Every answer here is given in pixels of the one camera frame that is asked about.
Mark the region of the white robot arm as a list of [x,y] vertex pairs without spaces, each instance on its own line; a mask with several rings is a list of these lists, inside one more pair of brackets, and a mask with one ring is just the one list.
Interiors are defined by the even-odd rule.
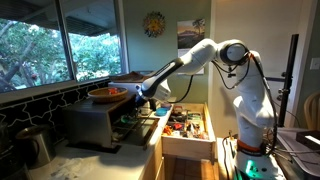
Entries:
[[272,107],[259,53],[249,50],[240,40],[221,43],[211,39],[201,40],[186,54],[170,61],[136,87],[136,106],[143,106],[151,99],[166,101],[171,96],[166,82],[170,75],[193,75],[209,62],[236,68],[236,88],[239,96],[233,104],[239,127],[238,150],[252,156],[265,155],[266,145],[263,143],[262,130],[273,126],[276,112]]

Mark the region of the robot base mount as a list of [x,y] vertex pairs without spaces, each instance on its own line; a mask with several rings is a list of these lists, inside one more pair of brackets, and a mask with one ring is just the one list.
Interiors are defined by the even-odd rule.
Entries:
[[233,170],[235,180],[286,180],[281,168],[272,156],[250,156],[237,152]]

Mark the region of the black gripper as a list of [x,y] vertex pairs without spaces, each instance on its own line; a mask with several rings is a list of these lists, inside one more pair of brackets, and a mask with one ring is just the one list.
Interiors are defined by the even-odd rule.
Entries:
[[135,106],[137,108],[144,106],[146,103],[149,103],[149,108],[152,111],[156,110],[156,101],[154,99],[143,99],[140,95],[137,95],[135,98]]

